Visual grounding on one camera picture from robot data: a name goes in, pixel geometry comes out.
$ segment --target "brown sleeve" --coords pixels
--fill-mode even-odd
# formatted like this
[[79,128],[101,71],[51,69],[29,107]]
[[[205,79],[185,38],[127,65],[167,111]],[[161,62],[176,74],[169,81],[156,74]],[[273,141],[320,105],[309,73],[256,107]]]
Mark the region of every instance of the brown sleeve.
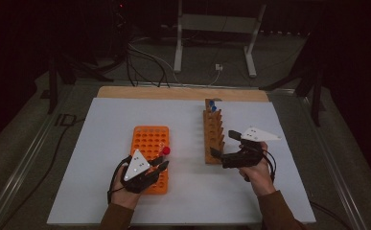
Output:
[[267,230],[301,230],[308,229],[293,217],[289,206],[280,191],[258,196],[260,211]]
[[110,203],[102,218],[100,230],[127,230],[134,210]]

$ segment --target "white triangle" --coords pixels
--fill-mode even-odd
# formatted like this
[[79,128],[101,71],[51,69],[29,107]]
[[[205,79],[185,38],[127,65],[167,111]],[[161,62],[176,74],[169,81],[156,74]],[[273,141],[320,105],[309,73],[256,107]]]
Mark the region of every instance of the white triangle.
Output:
[[264,142],[264,141],[273,141],[281,140],[280,136],[274,135],[267,131],[260,130],[256,127],[248,128],[243,134],[242,138],[249,141],[255,142]]
[[131,157],[131,162],[128,165],[128,171],[125,174],[124,180],[128,181],[134,176],[147,171],[150,168],[150,164],[139,149],[136,149],[133,156]]

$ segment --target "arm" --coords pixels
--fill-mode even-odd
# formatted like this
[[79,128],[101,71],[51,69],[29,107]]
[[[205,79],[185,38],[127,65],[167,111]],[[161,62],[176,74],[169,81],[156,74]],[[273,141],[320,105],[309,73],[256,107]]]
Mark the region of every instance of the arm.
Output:
[[[267,144],[263,142],[262,148],[267,151]],[[293,217],[281,192],[276,191],[265,159],[262,159],[256,166],[240,168],[239,170],[243,177],[248,176],[250,179],[254,194],[259,200],[260,211],[267,230],[307,229],[305,225]]]
[[[123,188],[120,178],[123,167],[117,172],[113,189]],[[126,189],[119,190],[112,194],[111,203],[102,218],[100,230],[126,230],[128,229],[134,209],[137,206],[140,194],[128,192]]]

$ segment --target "dark background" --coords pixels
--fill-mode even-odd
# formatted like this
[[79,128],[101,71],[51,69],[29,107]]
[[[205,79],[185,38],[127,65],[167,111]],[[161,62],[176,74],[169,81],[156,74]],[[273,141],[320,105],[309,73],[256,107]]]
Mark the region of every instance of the dark background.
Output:
[[[116,11],[125,17],[127,28],[134,24],[158,38],[163,35],[161,24],[175,23],[176,1],[120,2],[123,7]],[[209,8],[212,14],[223,9],[249,14],[228,1],[215,6],[216,11]],[[111,7],[116,6],[110,1],[0,1],[0,131],[35,93],[34,80],[48,70],[49,54],[61,52],[96,63],[95,57],[124,52],[125,41],[118,34],[111,47],[105,45],[113,27],[122,23],[110,20]],[[184,5],[184,11],[205,9],[204,1]],[[323,85],[331,89],[371,168],[371,1],[272,1],[262,30],[266,35],[309,36],[296,66],[313,58],[326,66]]]

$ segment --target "white board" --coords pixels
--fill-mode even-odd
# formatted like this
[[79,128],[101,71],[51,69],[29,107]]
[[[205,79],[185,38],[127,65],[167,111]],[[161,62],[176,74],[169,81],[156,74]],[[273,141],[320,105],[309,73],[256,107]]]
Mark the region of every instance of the white board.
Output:
[[[296,219],[314,222],[298,170],[272,103],[216,102],[225,133],[224,152],[238,150],[227,137],[253,126],[281,136],[268,151],[277,162],[275,186]],[[257,197],[236,169],[204,164],[204,101],[99,99],[91,104],[54,202],[49,224],[100,223],[106,191],[117,164],[130,150],[136,126],[170,129],[169,189],[165,195],[142,195],[133,225],[248,224],[261,222]]]

